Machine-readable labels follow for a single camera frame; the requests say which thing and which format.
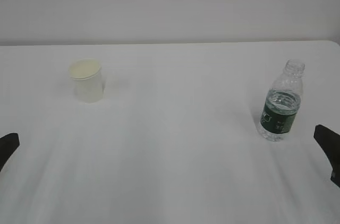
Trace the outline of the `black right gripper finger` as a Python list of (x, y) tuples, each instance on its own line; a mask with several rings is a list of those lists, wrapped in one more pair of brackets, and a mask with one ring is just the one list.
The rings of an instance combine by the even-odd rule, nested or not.
[(313, 137), (331, 164), (330, 180), (339, 187), (339, 134), (319, 124), (315, 127)]

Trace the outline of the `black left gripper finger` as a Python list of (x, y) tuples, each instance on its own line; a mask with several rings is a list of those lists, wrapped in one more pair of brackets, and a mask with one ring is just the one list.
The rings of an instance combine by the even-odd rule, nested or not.
[(0, 171), (4, 168), (5, 164), (11, 155), (19, 147), (18, 133), (7, 134), (0, 139)]

